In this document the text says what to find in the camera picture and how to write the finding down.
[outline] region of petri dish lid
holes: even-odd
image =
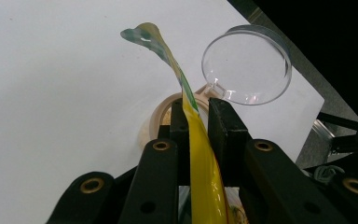
[[[279,35],[258,25],[241,25],[218,36],[204,51],[206,91],[241,105],[262,105],[289,86],[292,65]]]

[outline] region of clear plastic dish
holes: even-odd
[[[289,51],[279,35],[241,25],[217,37],[204,51],[206,91],[241,105],[262,105],[281,96],[292,76]]]

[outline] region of white surface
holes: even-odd
[[[166,63],[120,37],[146,21],[193,90],[208,44],[248,23],[224,0],[0,1],[0,223],[45,223],[80,175],[137,165],[142,125],[180,91]],[[285,95],[240,114],[294,159],[323,99],[296,71]]]

